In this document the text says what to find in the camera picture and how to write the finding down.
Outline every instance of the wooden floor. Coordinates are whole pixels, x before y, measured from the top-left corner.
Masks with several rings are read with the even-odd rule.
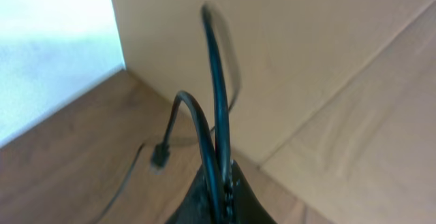
[[[101,223],[163,223],[200,166],[190,118],[180,114],[165,170],[149,169],[170,104],[122,71],[0,150],[0,223],[89,223],[109,202],[143,142],[131,180]],[[327,220],[233,153],[278,223]]]

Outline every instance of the black cable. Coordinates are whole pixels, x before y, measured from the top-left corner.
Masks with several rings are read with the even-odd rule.
[[[131,173],[133,172],[136,162],[138,161],[139,155],[142,151],[142,149],[144,148],[145,143],[142,143],[139,148],[136,151],[136,155],[134,157],[133,162],[131,163],[129,170],[127,171],[126,175],[124,176],[124,179],[121,183],[121,186],[118,188],[118,190],[116,190],[116,193],[114,194],[114,196],[112,197],[112,199],[110,199],[109,203],[106,205],[106,207],[102,210],[102,212],[98,215],[98,217],[95,217],[92,221],[89,222],[89,224],[97,224],[99,223],[103,217],[108,213],[109,209],[112,207],[112,205],[115,203],[116,199],[119,197],[119,195],[123,192],[125,186],[127,185],[127,182],[130,179]]]
[[[236,84],[236,87],[234,87],[234,94],[232,99],[230,100],[230,105],[227,107],[227,96],[225,93],[225,84],[224,84],[224,79],[223,79],[223,74],[222,74],[222,66],[221,66],[221,60],[219,57],[219,51],[218,51],[218,46],[217,46],[217,41],[215,39],[215,35],[213,33],[213,29],[212,29],[212,25],[211,25],[211,13],[209,12],[209,10],[207,9],[206,6],[204,6],[202,8],[202,19],[203,19],[203,23],[204,23],[204,28],[206,31],[206,38],[207,38],[207,42],[208,42],[208,48],[209,48],[209,56],[210,56],[210,61],[211,61],[211,73],[213,75],[213,84],[214,84],[214,97],[215,97],[215,126],[212,127],[209,131],[209,137],[210,138],[210,134],[212,134],[215,131],[215,128],[217,128],[217,133],[216,133],[216,153],[217,153],[217,158],[219,159],[219,171],[221,172],[221,177],[222,177],[222,181],[226,182],[228,180],[228,176],[230,173],[230,132],[229,132],[229,125],[228,125],[228,114],[232,111],[236,100],[238,99],[238,95],[239,95],[239,91],[240,91],[240,76],[236,77],[236,79],[238,80],[238,84]],[[186,92],[181,91],[182,93],[184,93],[184,95],[182,96],[187,96],[188,99],[187,101],[189,102],[189,100],[194,101],[196,104],[197,108],[194,108],[193,110],[191,110],[191,115],[194,118],[194,115],[199,115],[198,112],[200,112],[200,117],[202,117],[200,120],[202,122],[200,122],[203,125],[206,125],[207,127],[207,120],[204,117],[204,114],[200,108],[200,106],[198,105],[197,101],[189,94]],[[178,106],[180,105],[180,101],[177,101],[177,98],[179,96],[180,93],[178,93],[178,95],[176,96],[176,99],[174,100],[173,103],[173,107],[172,107],[172,113],[171,113],[171,119],[168,123],[167,126],[167,131],[165,134],[165,138],[163,140],[163,142],[161,144],[156,145],[156,147],[160,146],[160,150],[165,152],[166,150],[169,150],[169,136],[170,136],[170,132],[171,129],[174,125],[175,122],[175,117],[176,117],[176,113],[178,110]],[[206,170],[205,172],[208,172],[209,174],[211,174],[210,176],[206,177],[209,178],[209,182],[208,182],[208,188],[211,187],[212,189],[209,189],[209,193],[212,193],[212,195],[214,195],[212,197],[212,199],[215,201],[215,203],[213,203],[214,207],[217,208],[214,212],[218,213],[218,218],[222,216],[223,210],[219,209],[219,205],[220,203],[222,203],[222,199],[223,199],[223,193],[221,193],[221,191],[223,190],[223,186],[210,186],[213,184],[216,184],[216,182],[221,182],[221,184],[223,183],[221,181],[221,178],[218,177],[218,181],[216,181],[216,170],[214,170],[214,166],[213,165],[213,160],[211,160],[211,158],[209,157],[209,155],[211,154],[210,150],[207,149],[206,151],[209,151],[209,153],[205,153],[205,158],[203,155],[203,151],[201,149],[201,146],[203,144],[203,146],[206,146],[207,148],[209,148],[212,145],[212,141],[208,141],[207,137],[204,134],[204,128],[202,128],[202,132],[201,132],[201,136],[203,138],[203,142],[200,142],[200,134],[199,134],[199,130],[198,130],[198,126],[196,125],[196,129],[198,132],[198,139],[199,139],[199,143],[200,143],[200,151],[202,152],[202,161],[203,161],[203,166],[204,167],[211,167],[211,169]],[[90,224],[97,224],[99,223],[103,217],[108,213],[109,209],[112,207],[112,205],[115,203],[116,199],[119,197],[119,195],[123,192],[123,190],[125,189],[130,177],[131,177],[131,173],[133,172],[133,169],[135,168],[136,165],[136,161],[138,160],[140,153],[142,152],[142,149],[144,148],[144,146],[146,146],[147,144],[142,143],[140,145],[140,147],[137,149],[136,151],[136,155],[134,157],[133,162],[131,163],[129,170],[127,171],[121,186],[117,189],[116,193],[114,194],[114,196],[112,197],[112,199],[109,201],[109,203],[106,205],[106,207],[102,210],[102,212],[100,213],[100,215],[96,218],[94,218]],[[163,157],[166,157],[167,159],[165,159],[163,161],[163,164],[166,163],[166,160],[168,160],[169,157],[169,152],[168,154],[163,154],[161,155]]]
[[[238,98],[238,93],[235,93],[232,100],[230,101],[230,106],[229,106],[229,113],[233,110],[234,104],[236,103],[236,100]],[[213,126],[210,130],[210,133],[212,134],[215,130],[215,126]],[[188,144],[183,144],[180,146],[192,146],[194,144],[197,144],[197,142],[193,142],[193,143],[188,143]],[[132,161],[129,170],[127,171],[126,175],[124,176],[124,179],[120,185],[120,187],[118,188],[118,190],[116,190],[114,196],[112,197],[112,199],[110,199],[109,203],[106,205],[106,207],[102,210],[102,212],[99,214],[98,217],[95,217],[92,221],[89,222],[89,224],[97,224],[99,223],[103,217],[108,214],[109,209],[112,207],[112,205],[115,203],[116,199],[118,199],[119,195],[122,194],[122,192],[124,191],[125,187],[127,186],[127,183],[130,180],[131,177],[131,173],[133,172],[135,166],[136,166],[136,161],[138,160],[140,153],[142,152],[142,149],[148,146],[148,144],[142,143],[139,148],[136,151],[136,155],[134,157],[134,160]]]
[[[170,120],[168,121],[167,129],[165,131],[165,136],[163,137],[163,142],[158,145],[153,153],[151,159],[152,163],[157,165],[157,167],[163,167],[169,156],[169,146],[168,142],[170,140],[170,134],[174,123],[176,121],[178,107],[181,102],[184,102],[189,111],[191,112],[191,117],[193,123],[196,127],[198,144],[200,146],[200,154],[202,158],[202,167],[204,171],[204,177],[206,179],[206,186],[208,192],[211,195],[211,208],[213,211],[213,216],[216,223],[221,222],[221,218],[224,217],[224,185],[219,172],[219,167],[215,157],[215,150],[213,149],[212,138],[206,117],[200,107],[200,104],[195,100],[195,98],[185,91],[179,91],[174,98],[172,104],[172,110],[170,115]]]
[[[211,12],[206,5],[202,7],[202,20],[204,32],[209,49],[209,62],[211,66],[213,97],[215,106],[215,154],[224,184],[230,182],[230,127],[227,94],[221,57],[219,56],[218,44],[212,29]]]

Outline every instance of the white wall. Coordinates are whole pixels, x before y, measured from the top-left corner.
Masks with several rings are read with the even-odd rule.
[[[111,0],[0,0],[0,146],[123,67]]]

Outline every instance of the brown laminate floor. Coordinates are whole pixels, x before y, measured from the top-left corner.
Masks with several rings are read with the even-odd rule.
[[[121,71],[0,150],[0,223],[89,223],[142,152],[124,192],[101,223],[163,223],[184,198],[200,166],[196,134],[178,116],[171,158],[156,175],[153,145],[171,105]],[[278,223],[327,224],[252,163],[233,152],[265,209]]]

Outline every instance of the cable plug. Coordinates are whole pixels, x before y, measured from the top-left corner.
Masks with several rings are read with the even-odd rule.
[[[155,146],[153,156],[151,156],[151,169],[159,174],[165,168],[170,158],[170,146],[168,143],[159,143]]]

